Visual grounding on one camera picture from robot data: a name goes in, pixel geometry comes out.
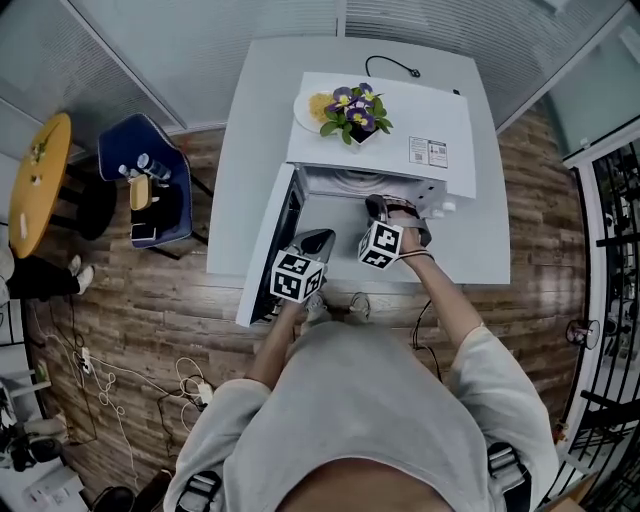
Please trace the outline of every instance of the gray t-shirt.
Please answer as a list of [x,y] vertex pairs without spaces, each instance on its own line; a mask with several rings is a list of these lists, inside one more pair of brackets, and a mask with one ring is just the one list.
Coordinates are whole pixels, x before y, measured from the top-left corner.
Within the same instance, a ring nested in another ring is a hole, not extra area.
[[216,390],[180,452],[165,512],[205,470],[222,477],[214,508],[270,512],[304,476],[347,457],[426,482],[456,512],[501,511],[487,469],[496,441],[530,471],[535,508],[558,459],[533,384],[485,327],[467,336],[450,378],[452,392],[385,329],[318,325],[295,342],[273,392],[247,379]]

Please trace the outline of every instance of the wooden floor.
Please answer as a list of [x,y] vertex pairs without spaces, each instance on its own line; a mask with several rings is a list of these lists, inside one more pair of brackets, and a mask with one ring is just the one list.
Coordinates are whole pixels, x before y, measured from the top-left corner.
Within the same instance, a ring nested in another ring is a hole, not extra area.
[[[211,187],[223,135],[208,132],[178,139],[194,173]],[[562,413],[568,397],[577,355],[564,339],[565,327],[581,313],[584,303],[584,240],[578,193],[572,174],[560,164],[543,113],[528,112],[502,134],[500,150],[509,202],[512,284],[467,286],[464,291],[489,328],[518,358],[553,421]],[[69,186],[78,184],[70,180]],[[61,202],[58,213],[64,214],[67,208]],[[203,234],[209,212],[209,198],[194,189],[195,229]],[[234,324],[240,290],[212,286],[211,276],[205,273],[206,247],[198,242],[172,246],[172,250],[185,254],[174,262],[132,249],[129,229],[128,192],[121,187],[116,216],[103,237],[86,242],[52,227],[38,250],[39,255],[59,264],[80,253],[86,263],[95,266],[93,286],[73,300],[75,327],[91,355],[141,372],[167,390],[178,387],[174,365],[183,356],[193,358],[215,385],[242,376],[252,360],[253,344],[264,338],[267,327],[248,330]],[[329,285],[325,291],[329,304],[344,308],[356,290]],[[424,294],[376,295],[371,299],[372,321],[392,328],[399,342],[409,343],[411,328],[426,301]],[[42,329],[55,332],[48,304],[33,305]],[[68,301],[54,298],[51,306],[56,323],[70,338]],[[31,336],[45,341],[38,334],[31,308],[28,311]],[[425,316],[420,338],[422,343],[431,344],[441,367],[448,369],[454,353],[433,314]],[[91,439],[87,404],[62,345],[48,339],[46,348],[33,349],[33,353],[36,360],[45,359],[49,365],[53,386],[43,392],[48,412],[64,413],[75,441]],[[417,354],[431,367],[427,351]],[[183,376],[197,373],[190,363],[182,365]],[[109,370],[99,363],[95,367],[104,388]],[[157,407],[161,393],[135,375],[118,370],[114,373],[117,381],[109,398],[125,409],[122,428],[133,448],[135,469],[143,486],[158,469],[175,463],[173,456],[187,435],[180,420],[185,401],[169,398],[161,402],[167,429],[177,445],[168,456],[168,436]],[[92,499],[109,485],[133,486],[133,472],[116,413],[110,405],[101,405],[93,377],[86,381],[86,393],[98,440],[67,447],[65,456],[85,483],[87,498]],[[187,425],[197,414],[192,406],[187,407]]]

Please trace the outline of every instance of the person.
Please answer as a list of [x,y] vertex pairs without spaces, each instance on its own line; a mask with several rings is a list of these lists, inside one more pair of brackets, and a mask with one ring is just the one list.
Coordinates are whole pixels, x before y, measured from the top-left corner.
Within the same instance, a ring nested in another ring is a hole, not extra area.
[[[405,229],[402,252],[419,249],[417,230]],[[450,390],[406,345],[367,324],[366,295],[356,294],[345,323],[330,321],[312,297],[291,348],[300,306],[285,302],[246,376],[222,384],[196,422],[165,512],[209,510],[192,492],[215,481],[207,471],[221,479],[211,510],[478,512],[539,504],[558,458],[533,384],[431,257],[403,261],[457,349]],[[522,477],[506,485],[488,462],[504,454],[509,472]]]
[[57,295],[82,295],[93,281],[94,268],[84,269],[75,255],[67,268],[37,256],[14,258],[9,247],[0,249],[0,304],[9,299],[48,300]]

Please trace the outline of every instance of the blue chair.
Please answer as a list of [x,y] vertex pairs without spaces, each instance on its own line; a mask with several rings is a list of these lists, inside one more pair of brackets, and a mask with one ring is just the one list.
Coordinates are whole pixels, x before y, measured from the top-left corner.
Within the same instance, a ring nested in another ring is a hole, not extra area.
[[207,239],[192,231],[191,183],[205,192],[209,197],[213,193],[199,180],[191,176],[187,157],[171,142],[162,128],[144,114],[134,114],[119,122],[98,138],[98,162],[100,175],[105,181],[124,179],[118,172],[120,165],[135,169],[138,156],[147,153],[152,159],[171,169],[168,184],[180,190],[182,201],[176,202],[179,218],[173,227],[157,233],[155,240],[132,241],[137,249],[149,249],[168,258],[179,260],[180,257],[158,245],[167,244],[182,238],[193,237],[207,245]]

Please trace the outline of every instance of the white plate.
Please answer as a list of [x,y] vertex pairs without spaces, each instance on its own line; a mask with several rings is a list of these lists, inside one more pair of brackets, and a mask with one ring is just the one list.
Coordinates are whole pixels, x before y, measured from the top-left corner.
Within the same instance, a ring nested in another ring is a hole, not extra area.
[[303,91],[293,102],[293,114],[296,120],[313,133],[320,133],[320,127],[323,125],[323,123],[316,121],[309,112],[309,98],[318,93],[333,95],[333,91]]

